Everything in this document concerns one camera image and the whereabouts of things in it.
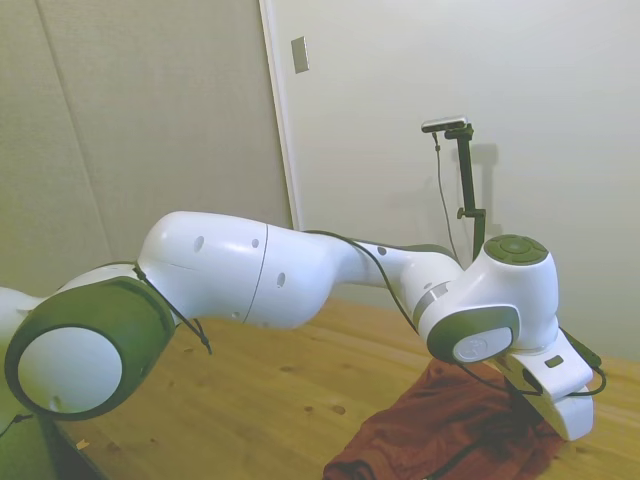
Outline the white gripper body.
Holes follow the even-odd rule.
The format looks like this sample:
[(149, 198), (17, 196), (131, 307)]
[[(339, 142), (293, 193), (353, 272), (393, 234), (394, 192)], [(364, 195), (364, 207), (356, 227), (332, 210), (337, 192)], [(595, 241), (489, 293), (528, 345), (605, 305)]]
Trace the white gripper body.
[(566, 330), (542, 350), (507, 351), (492, 364), (560, 437), (574, 441), (591, 432), (595, 392), (589, 383), (601, 372), (602, 359)]

